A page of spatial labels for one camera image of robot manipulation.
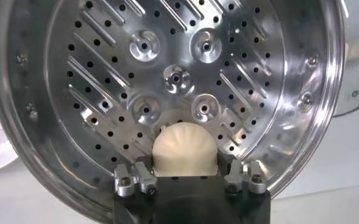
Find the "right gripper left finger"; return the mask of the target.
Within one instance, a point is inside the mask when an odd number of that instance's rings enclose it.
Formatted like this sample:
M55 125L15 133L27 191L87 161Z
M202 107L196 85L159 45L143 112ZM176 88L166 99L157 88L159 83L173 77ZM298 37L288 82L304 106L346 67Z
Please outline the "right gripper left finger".
M154 195L157 188L157 177L147 168L144 162L136 162L131 171L125 164L114 169L115 193L119 197L131 197L137 192Z

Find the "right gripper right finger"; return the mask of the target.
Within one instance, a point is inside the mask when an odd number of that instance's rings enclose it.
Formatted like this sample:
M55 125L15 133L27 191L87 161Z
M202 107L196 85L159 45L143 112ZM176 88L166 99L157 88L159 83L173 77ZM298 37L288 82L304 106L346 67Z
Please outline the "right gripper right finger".
M241 192L244 186L254 194L264 194L267 191L266 180L256 161L250 162L247 172L243 172L241 163L237 159L232 160L229 173L224 176L224 181L226 190L231 194Z

